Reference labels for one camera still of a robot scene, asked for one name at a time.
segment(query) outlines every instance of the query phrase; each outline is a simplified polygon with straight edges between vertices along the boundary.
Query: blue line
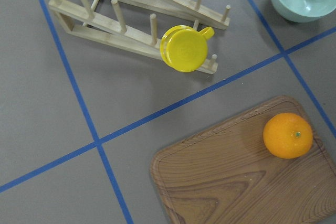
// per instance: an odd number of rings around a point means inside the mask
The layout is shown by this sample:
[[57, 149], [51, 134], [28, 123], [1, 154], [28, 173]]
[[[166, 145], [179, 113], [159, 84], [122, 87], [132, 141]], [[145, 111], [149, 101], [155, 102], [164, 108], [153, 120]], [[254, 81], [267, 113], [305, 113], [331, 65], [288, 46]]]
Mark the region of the blue line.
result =
[[326, 37], [328, 35], [333, 34], [334, 32], [336, 32], [336, 26], [333, 27], [333, 28], [331, 28], [331, 29], [329, 29], [329, 30], [327, 30], [327, 31], [324, 31], [324, 32], [322, 32], [322, 33], [320, 33], [320, 34], [318, 34], [318, 35], [316, 35], [316, 36], [314, 36], [314, 37], [312, 37], [310, 39], [307, 39], [307, 40], [301, 42], [300, 44], [297, 44], [296, 46], [293, 46], [293, 47], [287, 49], [286, 53], [287, 54], [291, 54], [291, 53], [293, 53], [293, 52], [295, 52], [297, 50], [300, 50], [301, 48], [303, 48], [303, 47], [305, 47], [305, 46], [307, 46], [307, 45], [309, 45], [309, 44], [311, 44], [311, 43], [313, 43], [313, 42], [315, 42], [317, 40], [320, 40], [320, 39], [322, 39], [322, 38], [324, 38], [324, 37]]
[[115, 175], [113, 173], [113, 170], [110, 166], [110, 163], [109, 163], [109, 160], [106, 156], [106, 153], [103, 149], [103, 147], [101, 145], [97, 145], [97, 149], [98, 149], [98, 152], [99, 152], [99, 155], [102, 159], [102, 162], [104, 164], [104, 167], [105, 167], [105, 170], [108, 174], [108, 177], [110, 179], [110, 182], [111, 182], [111, 185], [113, 187], [113, 190], [114, 190], [114, 193], [115, 193], [115, 196], [117, 197], [118, 199], [118, 202], [119, 202], [119, 205], [120, 205], [120, 208], [124, 214], [124, 217], [126, 219], [126, 222], [128, 224], [133, 224], [133, 220], [132, 220], [132, 217], [131, 217], [131, 214], [127, 208], [127, 205], [125, 203], [125, 200], [124, 200], [124, 197], [122, 196], [122, 193], [121, 193], [121, 190], [120, 190], [120, 187], [118, 185], [118, 182], [115, 178]]
[[307, 83], [304, 81], [304, 79], [303, 79], [302, 75], [300, 74], [299, 70], [295, 67], [294, 63], [292, 62], [292, 60], [289, 58], [288, 55], [285, 56], [285, 60], [286, 60], [287, 64], [289, 65], [289, 67], [291, 68], [291, 70], [293, 71], [293, 73], [295, 74], [296, 78], [301, 83], [301, 85], [304, 88], [304, 90], [306, 91], [306, 93], [308, 94], [311, 101], [314, 103], [315, 107], [319, 111], [320, 115], [322, 116], [323, 120], [325, 121], [325, 123], [329, 127], [330, 131], [332, 132], [332, 134], [336, 138], [336, 128], [334, 127], [334, 125], [330, 121], [330, 119], [327, 116], [327, 114], [325, 113], [323, 107], [321, 106], [321, 104], [319, 103], [319, 101], [317, 100], [317, 98], [315, 97], [315, 95], [313, 94], [313, 92], [311, 91], [309, 86], [307, 85]]
[[46, 6], [46, 3], [45, 3], [44, 0], [39, 0], [39, 2], [40, 2], [40, 5], [41, 5], [41, 8], [42, 8], [42, 11], [43, 11], [43, 13], [45, 15], [45, 18], [47, 20], [47, 23], [48, 23], [50, 32], [52, 34], [52, 37], [53, 37], [53, 39], [55, 41], [55, 44], [56, 44], [57, 50], [59, 52], [59, 55], [60, 55], [61, 60], [63, 62], [64, 68], [65, 68], [65, 70], [67, 72], [68, 78], [69, 78], [70, 83], [72, 85], [72, 88], [73, 88], [73, 90], [74, 90], [74, 92], [76, 94], [78, 103], [79, 103], [79, 105], [81, 107], [83, 115], [84, 115], [84, 117], [86, 119], [86, 122], [87, 122], [87, 124], [89, 126], [92, 138], [94, 140], [97, 140], [97, 139], [99, 139], [97, 131], [96, 131], [95, 127], [94, 127], [94, 124], [92, 122], [92, 119], [91, 119], [91, 116], [89, 114], [89, 111], [88, 111], [88, 109], [87, 109], [87, 107], [85, 105], [84, 99], [83, 99], [83, 97], [82, 97], [82, 95], [80, 93], [79, 87], [78, 87], [77, 82], [75, 80], [75, 76], [72, 73], [70, 64], [69, 64], [68, 59], [67, 59], [67, 57], [65, 55], [65, 52], [64, 52], [63, 47], [62, 47], [62, 44], [61, 44], [61, 42], [59, 40], [58, 34], [56, 32], [54, 23], [53, 23], [53, 21], [51, 19], [51, 16], [50, 16], [50, 13], [49, 13], [48, 8]]
[[272, 38], [273, 42], [275, 43], [275, 45], [277, 46], [277, 48], [279, 49], [279, 51], [280, 52], [284, 52], [283, 46], [281, 45], [281, 43], [278, 40], [277, 36], [274, 34], [274, 32], [272, 31], [272, 29], [270, 28], [270, 26], [267, 23], [267, 21], [264, 18], [264, 16], [261, 14], [261, 11], [257, 7], [256, 3], [253, 0], [247, 0], [247, 1], [250, 3], [250, 5], [253, 8], [253, 10], [255, 11], [255, 13], [258, 15], [261, 23], [264, 25], [266, 31], [268, 32], [269, 36]]
[[8, 189], [11, 189], [12, 187], [17, 186], [17, 185], [19, 185], [19, 184], [21, 184], [21, 183], [23, 183], [23, 182], [25, 182], [25, 181], [27, 181], [31, 178], [34, 178], [37, 175], [39, 175], [41, 173], [44, 173], [44, 172], [46, 172], [46, 171], [64, 163], [66, 161], [69, 161], [70, 159], [72, 159], [74, 157], [77, 157], [77, 156], [95, 148], [95, 146], [96, 146], [95, 143], [88, 144], [88, 145], [86, 145], [86, 146], [84, 146], [80, 149], [77, 149], [76, 151], [71, 152], [71, 153], [69, 153], [69, 154], [67, 154], [63, 157], [60, 157], [60, 158], [58, 158], [58, 159], [40, 167], [38, 169], [35, 169], [35, 170], [31, 171], [30, 173], [27, 173], [27, 174], [15, 179], [15, 180], [12, 180], [11, 182], [9, 182], [9, 183], [7, 183], [3, 186], [0, 186], [0, 193], [6, 191]]
[[179, 108], [179, 107], [181, 107], [181, 106], [183, 106], [183, 105], [185, 105], [185, 104], [187, 104], [191, 101], [194, 101], [195, 99], [197, 99], [199, 97], [202, 97], [202, 96], [204, 96], [204, 95], [206, 95], [206, 94], [208, 94], [208, 93], [210, 93], [210, 92], [212, 92], [216, 89], [219, 89], [219, 88], [221, 88], [221, 87], [223, 87], [223, 86], [225, 86], [225, 85], [227, 85], [227, 84], [229, 84], [229, 83], [231, 83], [231, 82], [233, 82], [233, 81], [235, 81], [235, 80], [237, 80], [237, 79], [239, 79], [239, 78], [241, 78], [241, 77], [243, 77], [243, 76], [245, 76], [245, 75], [247, 75], [251, 72], [254, 72], [254, 71], [256, 71], [256, 70], [258, 70], [258, 69], [260, 69], [260, 68], [262, 68], [262, 67], [264, 67], [264, 66], [266, 66], [266, 65], [268, 65], [268, 64], [270, 64], [270, 63], [272, 63], [272, 62], [274, 62], [274, 61], [276, 61], [280, 58], [282, 58], [282, 57], [283, 57], [282, 54], [277, 54], [273, 57], [270, 57], [270, 58], [268, 58], [268, 59], [266, 59], [266, 60], [264, 60], [264, 61], [262, 61], [258, 64], [255, 64], [255, 65], [253, 65], [253, 66], [251, 66], [251, 67], [249, 67], [249, 68], [247, 68], [247, 69], [245, 69], [245, 70], [243, 70], [243, 71], [241, 71], [241, 72], [239, 72], [239, 73], [237, 73], [233, 76], [228, 77], [225, 80], [222, 80], [222, 81], [220, 81], [220, 82], [218, 82], [214, 85], [211, 85], [211, 86], [209, 86], [209, 87], [207, 87], [207, 88], [205, 88], [205, 89], [203, 89], [203, 90], [201, 90], [201, 91], [199, 91], [195, 94], [192, 94], [189, 97], [186, 97], [182, 100], [179, 100], [178, 102], [175, 102], [175, 103], [173, 103], [173, 104], [171, 104], [171, 105], [169, 105], [169, 106], [167, 106], [167, 107], [165, 107], [165, 108], [163, 108], [159, 111], [156, 111], [151, 115], [148, 115], [148, 116], [146, 116], [146, 117], [144, 117], [144, 118], [142, 118], [142, 119], [140, 119], [140, 120], [138, 120], [138, 121], [136, 121], [132, 124], [129, 124], [129, 125], [125, 126], [124, 128], [121, 128], [121, 129], [119, 129], [119, 130], [101, 138], [100, 141], [101, 141], [101, 143], [108, 142], [108, 141], [110, 141], [110, 140], [112, 140], [112, 139], [114, 139], [114, 138], [116, 138], [116, 137], [118, 137], [122, 134], [125, 134], [126, 132], [134, 130], [135, 128], [137, 128], [139, 126], [141, 126], [143, 124], [146, 124], [146, 123], [158, 118], [159, 116], [167, 114], [168, 112], [170, 112], [172, 110], [175, 110], [175, 109], [177, 109], [177, 108]]

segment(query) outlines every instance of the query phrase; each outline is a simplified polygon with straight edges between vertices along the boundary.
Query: bowl rim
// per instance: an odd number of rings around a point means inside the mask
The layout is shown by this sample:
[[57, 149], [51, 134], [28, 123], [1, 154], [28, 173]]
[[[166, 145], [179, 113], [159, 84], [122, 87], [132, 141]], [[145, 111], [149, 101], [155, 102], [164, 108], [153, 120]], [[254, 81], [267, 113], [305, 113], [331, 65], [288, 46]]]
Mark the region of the bowl rim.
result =
[[301, 13], [296, 12], [295, 10], [292, 10], [291, 8], [289, 8], [289, 7], [288, 7], [282, 0], [278, 0], [278, 1], [280, 1], [280, 3], [281, 3], [286, 9], [288, 9], [289, 11], [291, 11], [291, 12], [293, 12], [293, 13], [295, 13], [295, 14], [301, 16], [301, 17], [307, 17], [307, 18], [318, 18], [318, 17], [323, 17], [323, 16], [325, 16], [325, 15], [327, 15], [327, 14], [333, 12], [333, 11], [336, 9], [336, 3], [335, 3], [334, 7], [331, 8], [331, 9], [330, 9], [328, 12], [326, 12], [326, 13], [323, 13], [323, 14], [320, 14], [320, 15], [304, 15], [304, 14], [301, 14]]

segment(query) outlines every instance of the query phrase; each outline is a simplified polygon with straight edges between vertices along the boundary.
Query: orange fruit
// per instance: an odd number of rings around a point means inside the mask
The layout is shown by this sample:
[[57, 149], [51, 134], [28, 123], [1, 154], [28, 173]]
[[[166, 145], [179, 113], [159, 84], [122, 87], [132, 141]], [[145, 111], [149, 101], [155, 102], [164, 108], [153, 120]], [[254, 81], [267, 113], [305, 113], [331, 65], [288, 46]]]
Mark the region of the orange fruit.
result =
[[309, 123], [294, 113], [280, 113], [265, 125], [262, 134], [266, 148], [281, 158], [296, 158], [307, 153], [313, 143]]

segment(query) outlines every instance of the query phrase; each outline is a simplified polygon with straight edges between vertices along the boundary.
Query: wooden tray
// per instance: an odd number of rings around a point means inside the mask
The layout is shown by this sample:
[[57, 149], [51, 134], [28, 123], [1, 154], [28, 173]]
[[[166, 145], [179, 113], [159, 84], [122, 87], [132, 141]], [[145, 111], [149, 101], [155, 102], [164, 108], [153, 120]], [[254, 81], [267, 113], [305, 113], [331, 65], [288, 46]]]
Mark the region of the wooden tray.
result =
[[159, 151], [151, 174], [172, 223], [316, 223], [336, 212], [336, 166], [314, 133], [308, 154], [271, 155], [266, 122], [281, 112], [309, 121], [277, 97]]

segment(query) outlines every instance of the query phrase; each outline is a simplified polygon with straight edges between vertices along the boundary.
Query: gray surface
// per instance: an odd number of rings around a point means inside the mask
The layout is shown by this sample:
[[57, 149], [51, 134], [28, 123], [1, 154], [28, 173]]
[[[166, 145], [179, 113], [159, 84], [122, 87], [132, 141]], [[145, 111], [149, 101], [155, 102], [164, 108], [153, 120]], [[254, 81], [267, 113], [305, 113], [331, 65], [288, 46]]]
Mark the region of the gray surface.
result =
[[[336, 161], [336, 13], [294, 24], [270, 0], [253, 2], [284, 49], [318, 36], [289, 55], [308, 93], [284, 58], [256, 65], [279, 49], [248, 0], [203, 0], [218, 12], [232, 5], [229, 28], [215, 30], [209, 41], [209, 53], [218, 54], [213, 76], [179, 73], [161, 61], [73, 37], [53, 18], [76, 82], [68, 79], [39, 1], [0, 0], [6, 6], [0, 11], [0, 223], [169, 223], [149, 173], [154, 154], [276, 95], [303, 105]], [[128, 25], [150, 32], [150, 11], [121, 6]], [[109, 1], [98, 10], [114, 16]], [[159, 36], [178, 24], [191, 25], [158, 14]], [[204, 90], [217, 83], [214, 91]], [[161, 116], [146, 118], [157, 111]], [[96, 131], [109, 140], [100, 153], [91, 150]], [[335, 222], [333, 216], [321, 223]]]

